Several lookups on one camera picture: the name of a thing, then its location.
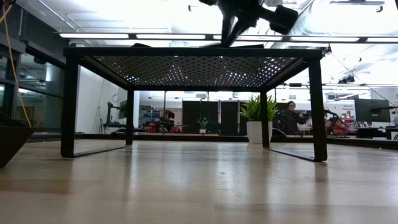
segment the yellow cable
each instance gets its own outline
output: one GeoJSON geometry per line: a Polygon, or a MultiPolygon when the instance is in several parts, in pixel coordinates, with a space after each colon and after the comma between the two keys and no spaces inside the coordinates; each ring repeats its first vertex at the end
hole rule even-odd
{"type": "Polygon", "coordinates": [[[6,37],[7,37],[7,43],[8,43],[8,51],[9,51],[9,53],[10,53],[10,59],[11,59],[12,72],[13,72],[13,74],[14,74],[15,84],[16,84],[17,89],[18,89],[19,99],[20,99],[20,101],[21,101],[22,109],[24,110],[25,118],[26,118],[26,120],[27,120],[27,122],[28,122],[28,124],[29,124],[29,127],[31,128],[31,127],[32,127],[32,124],[30,123],[29,117],[28,117],[28,115],[27,115],[27,113],[26,113],[26,109],[25,109],[25,105],[24,105],[24,100],[22,99],[22,94],[19,92],[18,77],[17,77],[17,72],[16,72],[16,70],[15,70],[14,59],[13,59],[13,57],[12,57],[12,50],[11,50],[10,37],[9,37],[9,34],[8,34],[8,24],[7,24],[6,15],[7,15],[7,13],[10,11],[11,8],[12,8],[12,5],[10,5],[10,6],[8,7],[7,11],[5,11],[5,10],[4,10],[4,6],[3,6],[3,8],[2,8],[3,16],[2,16],[2,18],[0,19],[0,23],[1,23],[2,20],[4,19],[4,25],[6,26],[6,37]]]}

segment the green plant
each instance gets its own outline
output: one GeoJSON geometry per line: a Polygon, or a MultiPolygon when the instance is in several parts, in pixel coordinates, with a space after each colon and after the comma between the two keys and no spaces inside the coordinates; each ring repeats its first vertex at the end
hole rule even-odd
{"type": "Polygon", "coordinates": [[[200,129],[206,129],[207,127],[207,120],[204,119],[198,119],[198,124],[200,125],[200,129]]]}
{"type": "MultiPolygon", "coordinates": [[[[271,96],[267,97],[267,109],[268,120],[272,121],[278,112],[278,108],[271,96]]],[[[260,96],[255,98],[252,96],[247,103],[244,103],[242,105],[241,115],[248,119],[248,121],[261,121],[260,96]]]]}

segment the perforated metal tabletop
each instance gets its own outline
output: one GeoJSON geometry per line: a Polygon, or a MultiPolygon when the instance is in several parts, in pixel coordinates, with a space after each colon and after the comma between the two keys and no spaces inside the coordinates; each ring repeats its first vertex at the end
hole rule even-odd
{"type": "Polygon", "coordinates": [[[135,90],[259,91],[275,88],[320,60],[320,50],[68,48],[67,57],[135,90]]]}

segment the white planter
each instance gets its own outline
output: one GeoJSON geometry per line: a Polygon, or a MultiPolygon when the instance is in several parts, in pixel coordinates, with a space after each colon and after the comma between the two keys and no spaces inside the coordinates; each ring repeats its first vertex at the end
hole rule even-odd
{"type": "MultiPolygon", "coordinates": [[[[262,144],[261,121],[249,121],[247,122],[247,127],[249,142],[251,144],[262,144]]],[[[268,141],[271,141],[272,121],[268,122],[268,134],[268,141]]]]}

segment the potted plant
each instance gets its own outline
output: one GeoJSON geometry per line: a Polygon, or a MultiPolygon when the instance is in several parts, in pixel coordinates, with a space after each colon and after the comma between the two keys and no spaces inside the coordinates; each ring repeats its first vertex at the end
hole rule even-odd
{"type": "MultiPolygon", "coordinates": [[[[272,120],[278,112],[276,102],[272,100],[271,96],[267,97],[267,114],[268,114],[268,133],[269,139],[272,136],[272,120]]],[[[247,129],[249,142],[253,144],[262,144],[262,129],[261,129],[261,104],[260,96],[253,98],[242,105],[241,115],[248,119],[247,129]]]]}
{"type": "Polygon", "coordinates": [[[199,119],[198,124],[200,125],[199,133],[200,134],[206,134],[206,128],[207,128],[207,120],[205,119],[199,119]]]}

